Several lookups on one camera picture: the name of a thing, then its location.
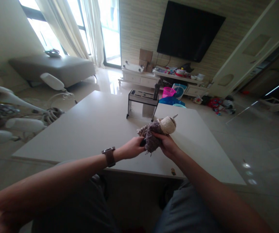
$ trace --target pink basket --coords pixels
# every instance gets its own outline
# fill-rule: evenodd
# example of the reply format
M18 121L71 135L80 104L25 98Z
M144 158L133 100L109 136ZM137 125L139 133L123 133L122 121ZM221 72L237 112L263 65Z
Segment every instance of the pink basket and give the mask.
M176 90L174 90L173 88L165 87L163 89L162 98L173 96L175 94L175 92L176 92Z

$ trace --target blue plastic bag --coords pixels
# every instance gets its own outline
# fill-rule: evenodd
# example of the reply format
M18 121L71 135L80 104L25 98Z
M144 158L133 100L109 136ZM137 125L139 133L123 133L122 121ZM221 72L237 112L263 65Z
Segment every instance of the blue plastic bag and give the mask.
M176 99L173 96L168 96L168 97L162 98L162 99L159 100L159 103L167 104L167 105L181 104L181 105L185 106L184 102Z

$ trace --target white table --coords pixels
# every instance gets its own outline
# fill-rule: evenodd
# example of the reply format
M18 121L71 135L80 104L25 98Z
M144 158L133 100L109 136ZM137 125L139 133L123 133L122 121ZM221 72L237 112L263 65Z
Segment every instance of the white table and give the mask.
M150 123L149 120L126 119L127 111L127 95L94 91L13 156L58 163L97 155L112 146L118 148L137 136L136 129ZM155 117L175 114L178 114L177 128L171 136L179 147L219 181L245 185L196 110L159 104ZM171 168L175 169L176 178L185 178L158 148L151 157L142 153L109 169L173 178Z

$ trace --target watch strap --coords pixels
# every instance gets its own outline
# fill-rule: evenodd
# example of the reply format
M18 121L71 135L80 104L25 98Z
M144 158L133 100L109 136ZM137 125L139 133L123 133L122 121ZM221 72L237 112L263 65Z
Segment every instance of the watch strap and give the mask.
M113 153L114 150L115 150L115 147L108 148L108 149L102 151L102 154L105 154L105 156L106 156L107 167L112 167L112 166L115 166L115 164L116 164L115 159L114 159L114 153Z

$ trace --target cardboard box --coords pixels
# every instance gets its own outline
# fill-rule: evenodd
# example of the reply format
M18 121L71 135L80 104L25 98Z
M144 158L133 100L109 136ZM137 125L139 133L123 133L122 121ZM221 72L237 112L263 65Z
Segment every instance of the cardboard box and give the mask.
M152 60L152 51L140 49L139 50L139 59L147 62L151 62Z
M147 65L146 72L149 72L149 73L152 72L152 64Z
M142 65L144 67L144 72L146 72L146 68L147 68L147 61L143 61L143 60L140 60L139 61L139 65Z

